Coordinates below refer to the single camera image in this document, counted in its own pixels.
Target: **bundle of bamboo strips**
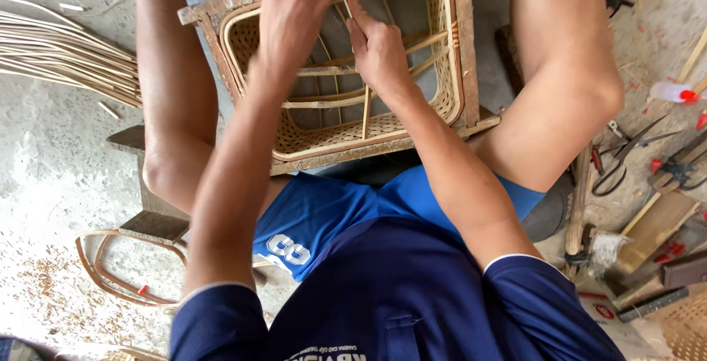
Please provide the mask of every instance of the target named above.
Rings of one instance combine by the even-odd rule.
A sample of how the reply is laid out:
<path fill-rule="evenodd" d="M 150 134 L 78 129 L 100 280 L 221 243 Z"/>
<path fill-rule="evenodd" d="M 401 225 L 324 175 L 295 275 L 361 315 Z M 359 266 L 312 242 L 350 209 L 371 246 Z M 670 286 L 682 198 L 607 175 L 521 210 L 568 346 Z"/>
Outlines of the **bundle of bamboo strips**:
<path fill-rule="evenodd" d="M 92 89 L 130 107 L 142 106 L 135 56 L 41 5 L 7 1 L 38 8 L 66 24 L 0 10 L 0 73 Z"/>

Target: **person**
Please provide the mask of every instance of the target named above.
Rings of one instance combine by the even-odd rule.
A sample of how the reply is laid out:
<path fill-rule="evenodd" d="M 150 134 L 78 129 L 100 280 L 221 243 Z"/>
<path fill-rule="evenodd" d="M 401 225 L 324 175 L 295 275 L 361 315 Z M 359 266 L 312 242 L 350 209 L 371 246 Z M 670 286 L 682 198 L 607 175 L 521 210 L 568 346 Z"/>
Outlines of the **person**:
<path fill-rule="evenodd" d="M 512 0 L 526 86 L 467 144 L 409 73 L 395 26 L 348 0 L 356 67 L 423 162 L 382 188 L 269 177 L 281 104 L 332 0 L 262 0 L 247 91 L 216 145 L 217 96 L 184 0 L 135 0 L 144 179 L 191 215 L 173 360 L 619 360 L 519 217 L 623 104 L 605 0 Z M 252 254 L 301 285 L 270 329 Z"/>

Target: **blue shorts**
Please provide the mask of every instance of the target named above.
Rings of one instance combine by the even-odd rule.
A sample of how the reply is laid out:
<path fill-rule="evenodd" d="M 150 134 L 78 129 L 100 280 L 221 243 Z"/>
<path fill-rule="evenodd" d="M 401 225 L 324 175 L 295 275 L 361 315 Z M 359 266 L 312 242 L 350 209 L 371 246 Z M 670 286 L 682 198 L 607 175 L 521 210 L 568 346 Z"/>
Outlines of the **blue shorts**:
<path fill-rule="evenodd" d="M 543 193 L 497 175 L 519 219 Z M 329 242 L 355 224 L 376 217 L 406 217 L 439 227 L 463 244 L 432 194 L 422 165 L 406 170 L 381 188 L 301 172 L 278 194 L 257 222 L 253 253 L 302 281 Z"/>

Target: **white number 8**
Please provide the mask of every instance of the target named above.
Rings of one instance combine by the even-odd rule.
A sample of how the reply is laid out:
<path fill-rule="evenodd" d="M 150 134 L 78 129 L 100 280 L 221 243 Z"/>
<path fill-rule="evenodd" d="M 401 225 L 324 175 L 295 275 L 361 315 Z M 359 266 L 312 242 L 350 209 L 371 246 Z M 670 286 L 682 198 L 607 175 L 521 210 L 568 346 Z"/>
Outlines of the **white number 8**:
<path fill-rule="evenodd" d="M 305 264 L 310 258 L 309 249 L 295 244 L 295 241 L 292 241 L 290 237 L 285 234 L 275 234 L 272 236 L 267 242 L 267 248 L 270 249 L 270 252 L 273 254 L 285 256 L 286 261 L 296 265 Z"/>

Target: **hand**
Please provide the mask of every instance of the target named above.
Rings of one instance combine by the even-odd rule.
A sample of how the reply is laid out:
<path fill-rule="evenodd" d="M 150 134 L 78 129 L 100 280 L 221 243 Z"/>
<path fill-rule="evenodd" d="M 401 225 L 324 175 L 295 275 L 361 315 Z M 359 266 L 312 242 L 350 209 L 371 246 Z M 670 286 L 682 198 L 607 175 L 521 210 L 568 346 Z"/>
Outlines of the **hand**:
<path fill-rule="evenodd" d="M 391 109 L 401 100 L 421 97 L 407 67 L 400 29 L 372 18 L 358 0 L 349 0 L 349 8 L 353 20 L 347 20 L 347 28 L 363 81 Z"/>
<path fill-rule="evenodd" d="M 330 4 L 331 0 L 262 0 L 260 48 L 252 62 L 252 80 L 267 81 L 268 89 L 287 96 Z"/>

